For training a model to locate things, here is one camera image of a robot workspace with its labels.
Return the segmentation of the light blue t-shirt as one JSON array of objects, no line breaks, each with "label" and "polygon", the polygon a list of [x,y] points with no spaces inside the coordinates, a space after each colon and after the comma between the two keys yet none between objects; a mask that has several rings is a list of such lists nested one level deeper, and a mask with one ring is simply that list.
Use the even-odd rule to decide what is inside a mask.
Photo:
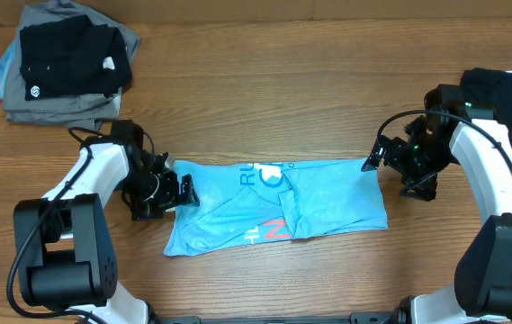
[{"label": "light blue t-shirt", "polygon": [[386,230],[378,176],[363,160],[205,166],[178,160],[193,179],[196,206],[178,206],[164,250],[193,257],[224,248]]}]

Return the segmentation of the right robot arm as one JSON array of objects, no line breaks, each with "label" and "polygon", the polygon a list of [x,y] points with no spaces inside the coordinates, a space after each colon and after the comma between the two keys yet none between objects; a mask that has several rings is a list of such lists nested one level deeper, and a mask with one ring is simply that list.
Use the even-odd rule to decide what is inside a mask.
[{"label": "right robot arm", "polygon": [[505,323],[512,321],[512,146],[497,106],[468,100],[458,85],[438,85],[404,128],[406,139],[379,131],[362,167],[401,175],[400,195],[436,197],[437,176],[462,167],[478,205],[481,229],[436,292],[409,296],[380,323]]}]

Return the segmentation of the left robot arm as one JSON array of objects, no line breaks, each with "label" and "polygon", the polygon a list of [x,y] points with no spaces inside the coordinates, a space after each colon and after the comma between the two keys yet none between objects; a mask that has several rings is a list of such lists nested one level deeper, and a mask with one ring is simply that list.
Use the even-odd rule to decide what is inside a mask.
[{"label": "left robot arm", "polygon": [[41,198],[13,210],[16,256],[6,297],[20,316],[78,316],[84,323],[158,323],[152,306],[119,281],[104,216],[120,192],[135,221],[159,219],[177,206],[199,205],[190,175],[178,175],[167,153],[145,150],[150,136],[132,120],[113,121],[102,134],[88,130],[79,158]]}]

